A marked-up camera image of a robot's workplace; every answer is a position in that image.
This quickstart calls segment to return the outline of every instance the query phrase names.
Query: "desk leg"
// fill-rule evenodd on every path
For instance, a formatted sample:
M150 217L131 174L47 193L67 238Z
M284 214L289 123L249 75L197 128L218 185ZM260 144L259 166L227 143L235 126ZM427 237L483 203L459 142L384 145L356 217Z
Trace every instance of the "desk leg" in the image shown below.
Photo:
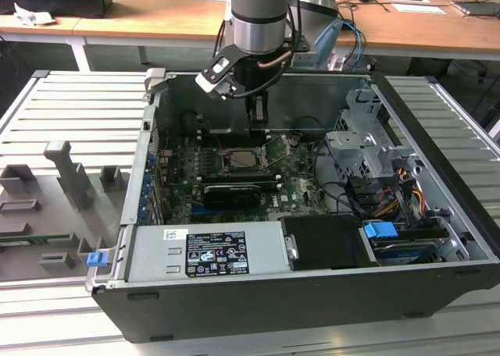
M94 67L87 57L85 40L82 37L72 37L71 40L68 40L68 44L71 45L71 50L73 50L78 70L82 72L93 71Z
M141 60L141 64L147 65L149 61L148 61L148 53L146 53L146 47L138 46L137 49L139 49L139 59Z

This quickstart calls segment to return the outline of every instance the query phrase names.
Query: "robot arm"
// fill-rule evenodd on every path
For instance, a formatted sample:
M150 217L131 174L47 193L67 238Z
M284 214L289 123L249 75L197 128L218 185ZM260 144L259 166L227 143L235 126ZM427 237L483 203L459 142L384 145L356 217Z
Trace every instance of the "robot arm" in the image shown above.
M298 34L292 27L292 41L286 42L288 0L231 0L234 43L223 48L196 77L198 85L212 97L245 98L254 124L267 123L266 89L290 66L301 40L297 1ZM234 81L244 86L245 92L235 93Z

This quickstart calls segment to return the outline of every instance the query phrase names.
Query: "blue tab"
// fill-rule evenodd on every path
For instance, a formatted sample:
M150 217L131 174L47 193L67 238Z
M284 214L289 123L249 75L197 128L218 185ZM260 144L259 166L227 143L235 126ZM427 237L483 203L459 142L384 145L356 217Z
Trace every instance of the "blue tab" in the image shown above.
M398 231L392 222L369 222L365 226L368 238L372 237L398 237Z
M108 265L108 252L92 252L88 254L87 266L92 267L103 267Z

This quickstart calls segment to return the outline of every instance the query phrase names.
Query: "wooden desk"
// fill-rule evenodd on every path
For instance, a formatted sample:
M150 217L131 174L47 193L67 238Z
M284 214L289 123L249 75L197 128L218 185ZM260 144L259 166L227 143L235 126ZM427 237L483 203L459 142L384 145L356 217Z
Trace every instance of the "wooden desk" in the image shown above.
M27 27L14 20L12 15L0 15L0 34L53 34L72 35L73 28L80 18L57 17L57 24L48 26Z
M114 0L103 19L80 19L73 33L215 41L225 6L221 1Z
M454 6L440 7L446 15L438 15L399 12L392 5L384 5L391 11L386 12L380 5L364 5L359 0L352 1L359 5L354 11L354 17L356 26L368 41L366 53L457 59L472 59L478 55L483 55L485 59L490 54L500 59L498 19L472 16L464 18L463 13ZM452 0L429 1L433 5L449 5ZM351 19L347 8L341 7L340 11L345 19ZM352 46L352 34L342 33L337 43Z
M398 12L391 5L385 12L379 5L352 1L359 5L355 21L366 35L366 54L500 60L500 20L464 18L453 6L441 7L446 15L434 15ZM85 45L138 46L141 62L147 62L147 46L211 48L224 10L225 2L219 1L114 0L104 19L57 18L59 24L48 27L19 27L11 16L0 16L0 34L8 41L69 44L78 68L90 70ZM344 6L340 10L350 19ZM342 32L336 51L346 53L353 45L353 34Z

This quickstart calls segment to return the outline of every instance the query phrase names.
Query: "motherboard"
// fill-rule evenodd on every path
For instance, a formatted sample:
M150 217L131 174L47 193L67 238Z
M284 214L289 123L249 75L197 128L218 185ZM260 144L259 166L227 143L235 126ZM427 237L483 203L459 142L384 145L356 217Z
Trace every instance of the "motherboard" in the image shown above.
M313 143L293 133L241 139L200 133L171 141L160 152L166 224L327 214L312 156Z

